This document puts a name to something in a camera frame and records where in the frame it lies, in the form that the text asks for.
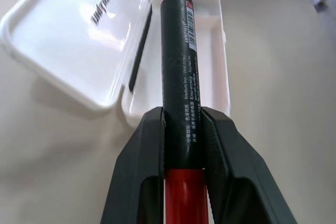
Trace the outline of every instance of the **white plastic container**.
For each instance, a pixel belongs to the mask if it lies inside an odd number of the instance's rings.
[[[20,0],[2,19],[0,38],[10,55],[93,110],[115,106],[122,95],[127,121],[137,126],[146,111],[162,106],[161,1]],[[201,104],[229,114],[221,2],[193,2]],[[130,92],[151,5],[150,28]]]

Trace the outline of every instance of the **barcode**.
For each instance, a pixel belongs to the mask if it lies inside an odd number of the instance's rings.
[[[189,48],[194,49],[197,52],[194,28],[194,11],[189,7],[187,7],[187,22],[189,34]]]

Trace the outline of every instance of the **unitree logo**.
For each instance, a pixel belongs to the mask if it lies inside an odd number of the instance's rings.
[[[96,11],[91,16],[91,20],[98,25],[103,13],[106,13],[106,7],[108,6],[110,0],[101,0],[98,5],[96,5]]]

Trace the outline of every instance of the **black strip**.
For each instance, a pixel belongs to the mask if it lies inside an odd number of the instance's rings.
[[[128,83],[128,87],[129,87],[131,92],[133,92],[133,90],[134,90],[136,77],[138,76],[139,65],[140,65],[140,62],[141,62],[143,48],[145,46],[145,42],[146,42],[147,35],[148,35],[149,25],[150,25],[151,19],[152,19],[152,13],[153,13],[153,10],[152,10],[152,5],[151,5],[151,8],[149,9],[149,13],[148,13],[148,16],[147,16],[145,27],[143,28],[141,40],[140,40],[139,47],[138,47],[138,51],[136,53],[136,57],[135,57],[135,60],[134,60],[134,65],[133,65],[133,69],[132,69],[132,72],[131,72],[131,78],[130,78],[130,81]]]

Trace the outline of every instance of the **beige table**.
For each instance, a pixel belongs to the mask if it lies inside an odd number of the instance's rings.
[[[0,15],[17,0],[0,0]],[[309,0],[222,0],[232,118],[299,223],[336,222],[336,58]],[[0,51],[0,223],[99,223],[132,129]]]

